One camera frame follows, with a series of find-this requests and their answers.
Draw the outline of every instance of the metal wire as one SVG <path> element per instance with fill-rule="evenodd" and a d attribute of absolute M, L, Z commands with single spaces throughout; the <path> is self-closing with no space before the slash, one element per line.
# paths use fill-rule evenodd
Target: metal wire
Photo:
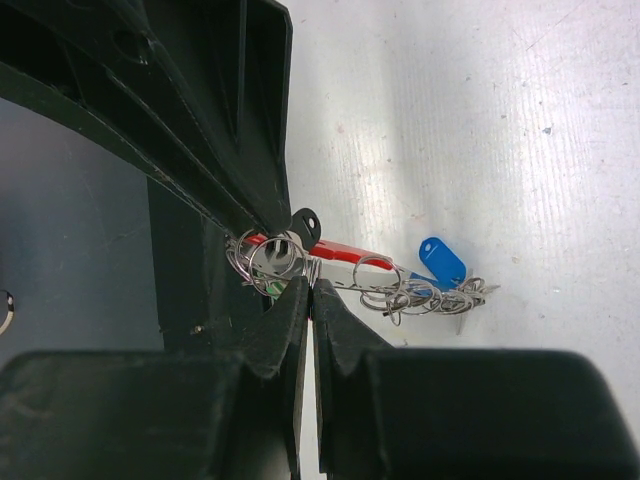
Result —
<path fill-rule="evenodd" d="M 13 300 L 13 295 L 11 295 L 7 290 L 0 290 L 0 292 L 7 294 L 7 316 L 5 317 L 4 322 L 2 322 L 2 325 L 0 325 L 0 335 L 2 335 L 7 331 L 7 328 L 9 328 L 9 325 L 11 325 L 11 322 L 13 321 L 13 317 L 15 317 L 16 306 Z"/>
<path fill-rule="evenodd" d="M 261 294 L 277 297 L 283 285 L 290 280 L 292 272 L 305 275 L 311 285 L 322 275 L 322 262 L 319 258 L 309 256 L 302 247 L 294 241 L 288 233 L 266 239 L 255 246 L 245 243 L 253 231 L 245 232 L 237 240 L 228 239 L 226 257 L 231 266 L 244 279 L 246 285 L 252 285 Z M 282 272 L 276 272 L 273 266 L 258 265 L 256 255 L 260 249 L 266 249 L 270 244 L 285 242 L 291 248 L 287 249 L 288 263 Z M 371 260 L 382 260 L 395 273 L 397 281 L 391 285 L 360 285 L 358 271 L 362 265 Z M 388 257 L 382 255 L 367 255 L 353 266 L 351 276 L 353 285 L 348 288 L 360 293 L 360 304 L 369 310 L 382 313 L 389 317 L 394 325 L 400 325 L 402 315 L 421 316 L 429 313 L 439 315 L 459 315 L 484 305 L 485 297 L 497 286 L 487 286 L 479 277 L 470 277 L 457 288 L 441 291 L 427 279 L 403 278 L 402 269 L 395 265 Z"/>

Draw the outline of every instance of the metal ring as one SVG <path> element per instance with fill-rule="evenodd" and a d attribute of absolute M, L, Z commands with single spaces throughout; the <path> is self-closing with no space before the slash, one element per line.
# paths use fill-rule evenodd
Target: metal ring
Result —
<path fill-rule="evenodd" d="M 445 301 L 455 302 L 455 300 L 452 299 L 452 298 L 446 298 L 447 296 L 449 296 L 449 297 L 457 296 L 459 299 L 462 300 L 462 306 L 457 308 L 457 309 L 443 310 L 442 306 L 443 306 Z M 471 310 L 473 308 L 473 304 L 474 304 L 473 299 L 471 297 L 469 297 L 469 295 L 465 294 L 464 292 L 461 292 L 460 290 L 450 290 L 450 291 L 448 291 L 448 292 L 446 292 L 444 294 L 444 297 L 445 298 L 440 303 L 440 311 L 438 312 L 441 315 L 458 315 L 460 313 L 468 312 L 469 310 Z"/>
<path fill-rule="evenodd" d="M 367 297 L 364 296 L 364 292 L 360 292 L 360 304 L 363 307 L 366 307 L 369 310 L 373 310 L 374 312 L 386 312 L 387 311 L 386 303 L 385 303 L 384 307 L 378 307 L 377 305 L 371 305 L 370 303 L 368 303 L 366 298 Z"/>
<path fill-rule="evenodd" d="M 227 259 L 229 260 L 229 262 L 231 262 L 232 266 L 234 267 L 234 270 L 236 270 L 248 282 L 251 282 L 251 278 L 250 278 L 251 275 L 249 273 L 249 267 L 248 267 L 249 258 L 253 254 L 253 252 L 255 252 L 255 250 L 257 248 L 259 248 L 260 246 L 262 246 L 265 243 L 265 242 L 262 242 L 262 243 L 260 243 L 258 245 L 255 245 L 253 250 L 251 250 L 251 253 L 249 253 L 249 256 L 247 256 L 244 253 L 242 253 L 241 249 L 242 249 L 242 246 L 244 244 L 244 241 L 254 232 L 255 232 L 255 230 L 253 230 L 253 229 L 247 230 L 246 232 L 244 232 L 242 234 L 242 236 L 240 236 L 240 238 L 238 238 L 238 240 L 230 239 L 231 244 L 232 244 L 233 254 L 234 254 L 233 262 L 232 262 L 232 259 L 229 258 L 229 256 L 227 256 Z M 274 238 L 276 240 L 282 240 L 284 242 L 293 243 L 293 245 L 296 245 L 296 243 L 293 242 L 293 239 L 291 238 L 291 236 L 289 235 L 288 232 L 284 232 L 283 235 L 286 238 L 282 238 L 281 236 L 277 236 L 277 237 L 274 237 Z M 295 265 L 296 258 L 297 257 L 295 255 L 291 255 L 291 259 L 289 260 L 289 264 L 284 269 L 284 271 L 279 273 L 279 275 L 282 276 L 282 275 L 285 275 L 286 273 L 288 273 L 291 270 L 291 268 L 293 268 L 293 266 Z"/>
<path fill-rule="evenodd" d="M 370 287 L 368 291 L 359 290 L 359 292 L 361 295 L 364 295 L 365 297 L 367 297 L 370 301 L 376 302 L 376 303 L 387 303 L 393 300 L 397 295 L 399 295 L 399 293 L 391 291 L 389 288 L 386 288 L 386 287 Z M 372 293 L 383 295 L 383 296 L 376 297 L 372 295 Z"/>
<path fill-rule="evenodd" d="M 464 292 L 473 301 L 473 308 L 485 304 L 485 298 L 482 292 Z"/>
<path fill-rule="evenodd" d="M 300 245 L 298 245 L 295 240 L 293 240 L 293 238 L 291 237 L 291 235 L 289 234 L 288 231 L 282 233 L 282 235 L 286 238 L 283 238 L 281 236 L 277 236 L 275 238 L 279 238 L 280 240 L 282 240 L 283 242 L 287 242 L 287 243 L 292 243 L 293 245 L 297 245 L 298 247 L 300 247 L 299 251 L 304 252 L 304 250 L 302 249 L 302 247 Z M 291 269 L 295 266 L 296 264 L 296 256 L 295 255 L 291 255 L 291 259 L 289 260 L 289 265 L 287 265 L 287 268 L 285 268 L 282 272 L 280 272 L 278 275 L 284 276 L 287 273 L 289 273 L 291 271 Z"/>
<path fill-rule="evenodd" d="M 438 289 L 438 287 L 436 287 L 435 285 L 433 285 L 431 282 L 427 280 L 422 280 L 419 278 L 410 278 L 409 280 L 405 280 L 404 287 L 405 287 L 405 290 L 407 290 L 409 293 L 415 292 L 416 293 L 415 296 L 425 297 L 429 299 L 435 297 L 436 292 L 439 295 L 442 295 L 442 292 L 440 292 L 440 289 Z M 431 294 L 428 296 L 425 296 L 417 293 L 417 291 L 424 291 L 424 290 L 429 290 Z"/>
<path fill-rule="evenodd" d="M 407 303 L 405 305 L 397 306 L 398 299 L 401 299 L 401 298 L 406 298 Z M 424 315 L 423 312 L 410 312 L 408 310 L 410 308 L 421 307 L 425 303 L 429 302 L 431 298 L 433 298 L 433 294 L 430 297 L 425 297 L 422 295 L 412 295 L 411 291 L 405 288 L 400 293 L 398 293 L 398 295 L 392 300 L 393 304 L 396 305 L 396 308 L 394 308 L 394 311 L 398 311 L 404 315 L 409 315 L 409 316 Z"/>
<path fill-rule="evenodd" d="M 237 263 L 233 249 L 229 248 L 224 253 L 227 257 L 227 261 L 231 264 L 231 267 L 238 273 L 238 275 L 248 282 L 249 274 Z"/>
<path fill-rule="evenodd" d="M 405 299 L 405 304 L 402 304 L 401 299 Z M 391 310 L 394 312 L 402 312 L 406 308 L 411 306 L 411 295 L 409 295 L 405 290 L 399 292 L 395 297 L 393 297 L 387 305 L 390 306 Z"/>
<path fill-rule="evenodd" d="M 469 277 L 464 282 L 462 282 L 462 284 L 460 284 L 457 290 L 465 291 L 467 289 L 470 289 L 471 291 L 479 291 L 484 288 L 484 285 L 484 279 L 480 277 Z"/>
<path fill-rule="evenodd" d="M 440 305 L 442 304 L 442 292 L 439 289 L 434 290 L 434 292 L 437 294 L 437 298 L 434 297 L 431 299 L 431 301 L 429 301 L 429 307 L 425 307 L 423 305 L 422 308 L 424 308 L 424 313 L 431 313 L 431 312 L 436 312 L 438 313 L 438 309 L 440 308 Z"/>
<path fill-rule="evenodd" d="M 431 299 L 431 300 L 427 299 L 425 301 L 424 299 L 421 299 L 420 303 L 412 304 L 412 305 L 409 305 L 408 307 L 404 308 L 402 310 L 402 313 L 404 315 L 409 315 L 409 316 L 413 316 L 413 317 L 419 317 L 421 315 L 427 315 L 428 313 L 431 313 L 433 310 L 432 309 L 426 309 L 425 305 L 427 303 L 429 303 L 430 301 L 432 301 L 432 300 L 433 299 Z M 417 312 L 411 312 L 411 311 L 409 311 L 409 309 L 411 309 L 411 308 L 422 308 L 422 310 L 418 310 Z"/>
<path fill-rule="evenodd" d="M 360 260 L 358 260 L 358 262 L 353 266 L 353 272 L 351 273 L 354 285 L 360 286 L 357 280 L 358 268 L 360 268 L 360 265 L 369 260 L 382 260 L 383 262 L 389 264 L 389 266 L 391 266 L 395 274 L 398 276 L 398 288 L 393 293 L 385 294 L 385 297 L 393 298 L 398 293 L 400 293 L 400 290 L 402 290 L 402 275 L 400 274 L 400 269 L 391 261 L 391 259 L 383 257 L 382 255 L 365 255 L 364 257 L 361 257 Z M 382 301 L 381 298 L 373 297 L 368 292 L 362 292 L 362 295 L 366 296 L 369 300 L 372 301 Z"/>
<path fill-rule="evenodd" d="M 309 269 L 309 285 L 313 287 L 316 281 L 322 275 L 322 260 L 320 260 L 318 257 L 311 257 L 310 263 L 311 267 Z"/>
<path fill-rule="evenodd" d="M 281 238 L 281 237 L 267 238 L 264 242 L 262 242 L 260 245 L 256 246 L 256 248 L 253 249 L 253 252 L 251 252 L 251 255 L 249 256 L 249 265 L 247 267 L 249 271 L 249 281 L 251 282 L 251 285 L 253 285 L 253 287 L 256 290 L 258 290 L 261 294 L 267 297 L 271 297 L 273 295 L 269 294 L 269 292 L 267 292 L 266 289 L 262 289 L 261 287 L 258 286 L 258 281 L 254 274 L 253 261 L 255 259 L 256 253 L 260 250 L 260 248 L 265 248 L 269 243 L 273 243 L 277 241 L 283 241 L 293 245 L 294 249 L 300 253 L 300 258 L 304 259 L 306 256 L 306 253 L 304 250 L 302 250 L 302 247 L 297 243 L 295 243 L 291 238 Z M 307 276 L 307 262 L 302 263 L 302 275 Z M 267 274 L 267 276 L 278 278 L 277 276 L 270 275 L 270 274 Z"/>
<path fill-rule="evenodd" d="M 0 335 L 2 335 L 7 331 L 7 328 L 9 328 L 9 325 L 11 325 L 11 322 L 15 317 L 16 306 L 13 295 L 11 295 L 8 290 L 0 290 L 0 292 L 7 294 L 7 316 L 5 317 L 4 322 L 2 322 L 2 325 L 0 325 Z"/>
<path fill-rule="evenodd" d="M 393 310 L 391 309 L 391 305 L 387 304 L 387 312 L 389 313 L 389 320 L 391 320 L 391 323 L 393 323 L 396 327 L 399 327 L 400 324 L 402 323 L 402 310 L 398 311 L 398 322 L 396 322 L 395 317 L 393 316 Z"/>

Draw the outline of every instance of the key tag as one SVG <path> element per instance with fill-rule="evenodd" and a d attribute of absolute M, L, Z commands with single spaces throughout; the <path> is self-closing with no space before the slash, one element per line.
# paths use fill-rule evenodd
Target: key tag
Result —
<path fill-rule="evenodd" d="M 418 274 L 416 272 L 411 272 L 411 275 L 409 276 L 409 280 L 422 280 L 424 282 L 429 282 L 431 285 L 436 287 L 441 292 L 446 292 L 448 290 L 451 290 L 451 287 L 449 286 L 449 283 L 441 283 L 438 280 L 435 280 L 433 278 L 425 277 L 424 275 L 420 275 L 420 274 Z M 414 290 L 414 292 L 417 293 L 418 295 L 423 295 L 425 297 L 428 297 L 429 295 L 431 295 L 431 290 L 429 290 L 429 289 Z"/>
<path fill-rule="evenodd" d="M 420 261 L 446 290 L 457 288 L 467 278 L 467 267 L 437 237 L 427 238 L 418 251 Z"/>

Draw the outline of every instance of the white table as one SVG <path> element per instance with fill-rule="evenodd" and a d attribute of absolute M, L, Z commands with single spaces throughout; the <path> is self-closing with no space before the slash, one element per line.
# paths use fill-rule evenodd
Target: white table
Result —
<path fill-rule="evenodd" d="M 348 305 L 396 345 L 580 352 L 639 439 L 640 3 L 285 3 L 293 207 L 411 268 L 440 236 L 502 285 L 459 337 L 447 319 L 396 328 Z"/>

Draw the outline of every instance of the black plastic part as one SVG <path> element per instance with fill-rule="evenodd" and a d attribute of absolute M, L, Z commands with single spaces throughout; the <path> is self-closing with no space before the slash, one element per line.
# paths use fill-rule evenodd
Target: black plastic part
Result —
<path fill-rule="evenodd" d="M 0 32 L 0 96 L 102 145 L 229 233 L 289 226 L 284 7 L 2 0 Z"/>
<path fill-rule="evenodd" d="M 0 377 L 0 478 L 299 479 L 308 300 L 294 279 L 209 356 L 19 357 Z"/>
<path fill-rule="evenodd" d="M 315 247 L 322 236 L 320 219 L 310 208 L 301 208 L 293 214 L 290 230 L 298 234 L 302 241 L 302 248 L 307 252 Z"/>
<path fill-rule="evenodd" d="M 148 182 L 148 193 L 165 350 L 210 353 L 214 336 L 224 335 L 231 319 L 260 317 L 269 304 L 254 288 L 242 286 L 225 258 L 221 229 L 156 182 Z"/>
<path fill-rule="evenodd" d="M 628 479 L 637 453 L 573 353 L 391 349 L 314 288 L 320 467 L 332 479 Z"/>

